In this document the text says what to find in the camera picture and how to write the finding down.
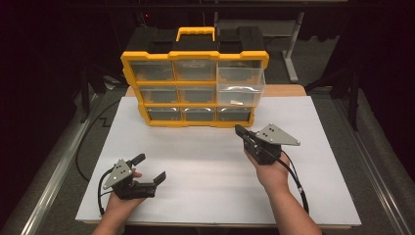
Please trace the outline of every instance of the metal rail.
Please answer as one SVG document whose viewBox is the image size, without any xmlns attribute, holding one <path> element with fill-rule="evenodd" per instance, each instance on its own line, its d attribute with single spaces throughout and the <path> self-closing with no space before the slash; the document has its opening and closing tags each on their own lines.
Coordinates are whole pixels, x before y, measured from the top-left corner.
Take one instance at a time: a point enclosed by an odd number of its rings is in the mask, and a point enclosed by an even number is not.
<svg viewBox="0 0 415 235">
<path fill-rule="evenodd" d="M 76 150 L 79 146 L 79 143 L 82 139 L 82 136 L 87 130 L 91 117 L 96 111 L 102 97 L 97 96 L 96 94 L 92 97 L 92 111 L 91 115 L 85 120 L 85 122 L 77 129 L 77 134 L 73 138 L 70 146 L 62 155 L 61 160 L 59 161 L 55 171 L 53 172 L 51 179 L 49 180 L 45 190 L 43 191 L 42 196 L 37 202 L 36 207 L 34 208 L 30 218 L 28 219 L 22 234 L 31 235 L 37 234 L 38 230 L 41 228 L 41 225 L 51 209 L 53 202 L 55 201 L 56 196 L 61 189 L 62 184 L 64 183 L 65 176 L 68 173 L 70 163 L 73 159 L 73 156 L 76 154 Z"/>
<path fill-rule="evenodd" d="M 347 119 L 347 111 L 346 111 L 344 104 L 342 103 L 341 100 L 338 100 L 338 99 L 334 100 L 334 104 L 335 104 L 336 109 L 341 114 L 341 117 L 344 120 L 345 125 L 347 126 L 347 129 L 360 152 L 360 155 L 362 156 L 361 158 L 362 166 L 367 172 L 369 180 L 371 181 L 373 188 L 375 189 L 379 197 L 379 201 L 381 202 L 386 214 L 388 215 L 391 221 L 394 231 L 398 235 L 413 234 L 408 226 L 408 223 L 405 221 L 405 218 L 403 217 L 402 213 L 397 207 L 395 198 L 393 194 L 391 193 L 391 190 L 389 189 L 388 185 L 384 181 L 381 173 L 378 171 L 375 161 L 373 160 L 370 153 L 367 151 L 366 147 L 364 146 L 359 133 L 357 131 L 354 131 L 351 125 L 349 124 L 348 119 Z"/>
</svg>

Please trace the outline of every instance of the carrying handle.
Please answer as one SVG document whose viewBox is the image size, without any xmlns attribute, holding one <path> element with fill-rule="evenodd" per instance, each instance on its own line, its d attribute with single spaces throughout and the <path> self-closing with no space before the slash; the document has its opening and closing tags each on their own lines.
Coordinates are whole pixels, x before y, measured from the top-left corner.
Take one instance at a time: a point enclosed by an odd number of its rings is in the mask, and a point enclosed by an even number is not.
<svg viewBox="0 0 415 235">
<path fill-rule="evenodd" d="M 214 41 L 214 27 L 179 27 L 176 41 L 180 40 L 182 34 L 211 34 L 211 40 Z"/>
</svg>

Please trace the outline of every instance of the wrist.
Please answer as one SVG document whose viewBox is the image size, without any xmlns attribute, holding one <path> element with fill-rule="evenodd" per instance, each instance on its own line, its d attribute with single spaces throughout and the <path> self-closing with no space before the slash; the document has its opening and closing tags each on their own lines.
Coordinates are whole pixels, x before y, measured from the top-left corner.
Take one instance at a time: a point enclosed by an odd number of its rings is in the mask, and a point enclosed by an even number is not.
<svg viewBox="0 0 415 235">
<path fill-rule="evenodd" d="M 286 197 L 287 195 L 291 195 L 290 188 L 288 185 L 281 185 L 278 187 L 267 187 L 265 188 L 265 192 L 268 197 L 272 198 L 280 198 Z"/>
<path fill-rule="evenodd" d="M 113 226 L 107 226 L 106 224 L 98 224 L 92 235 L 116 235 L 119 228 Z"/>
</svg>

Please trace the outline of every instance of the white paper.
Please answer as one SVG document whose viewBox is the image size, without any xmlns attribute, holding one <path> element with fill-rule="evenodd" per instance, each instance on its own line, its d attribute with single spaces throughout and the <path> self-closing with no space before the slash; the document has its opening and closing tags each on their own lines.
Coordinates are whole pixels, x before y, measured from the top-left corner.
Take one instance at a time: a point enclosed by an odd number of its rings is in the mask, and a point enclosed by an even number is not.
<svg viewBox="0 0 415 235">
<path fill-rule="evenodd" d="M 320 225 L 361 224 L 310 97 L 263 97 L 254 125 L 274 123 L 300 146 L 283 146 L 292 158 L 308 199 L 310 215 Z M 135 97 L 122 98 L 110 134 L 80 205 L 77 220 L 100 220 L 98 181 L 118 159 L 145 153 L 137 168 L 140 182 L 166 171 L 156 197 L 147 199 L 130 222 L 157 224 L 275 224 L 268 198 L 234 128 L 148 126 Z M 290 188 L 300 193 L 290 177 Z M 108 195 L 103 197 L 107 204 Z"/>
</svg>

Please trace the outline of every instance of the hand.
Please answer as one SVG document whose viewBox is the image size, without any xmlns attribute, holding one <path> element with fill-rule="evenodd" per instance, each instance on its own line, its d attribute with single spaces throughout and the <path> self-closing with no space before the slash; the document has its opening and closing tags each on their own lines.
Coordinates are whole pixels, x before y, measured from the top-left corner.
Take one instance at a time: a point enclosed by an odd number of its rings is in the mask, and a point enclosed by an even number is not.
<svg viewBox="0 0 415 235">
<path fill-rule="evenodd" d="M 248 159 L 255 166 L 256 176 L 260 184 L 265 188 L 265 191 L 269 193 L 287 193 L 288 187 L 288 171 L 278 162 L 268 165 L 260 165 L 256 162 L 253 156 L 244 150 Z M 286 165 L 290 165 L 290 161 L 284 153 L 281 153 L 280 160 Z"/>
<path fill-rule="evenodd" d="M 132 170 L 134 177 L 141 177 L 140 172 L 136 172 L 134 168 Z M 131 216 L 134 209 L 144 200 L 146 199 L 121 200 L 115 193 L 111 193 L 101 222 L 92 234 L 116 234 Z"/>
</svg>

